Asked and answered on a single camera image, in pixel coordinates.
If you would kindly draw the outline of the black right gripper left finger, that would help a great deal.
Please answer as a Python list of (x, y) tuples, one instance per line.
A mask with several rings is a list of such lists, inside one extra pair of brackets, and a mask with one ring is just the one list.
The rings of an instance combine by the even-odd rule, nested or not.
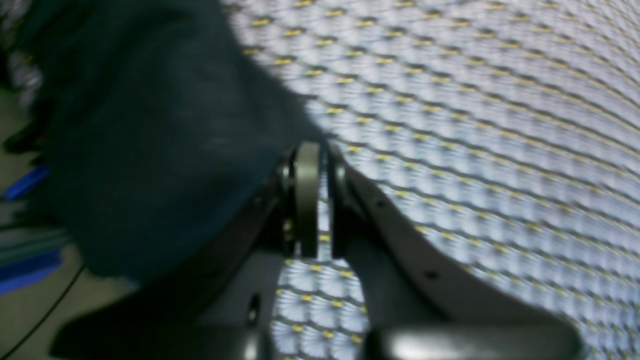
[(215, 239), (162, 278), (64, 325), (63, 360), (270, 360), (284, 262), (318, 255), (322, 148), (287, 152)]

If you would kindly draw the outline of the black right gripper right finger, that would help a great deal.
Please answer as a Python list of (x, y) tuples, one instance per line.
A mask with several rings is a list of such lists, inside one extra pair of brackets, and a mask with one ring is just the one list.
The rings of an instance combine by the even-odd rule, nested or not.
[(574, 326), (439, 251), (338, 148), (327, 159), (333, 255), (358, 276), (369, 318), (357, 359), (585, 359)]

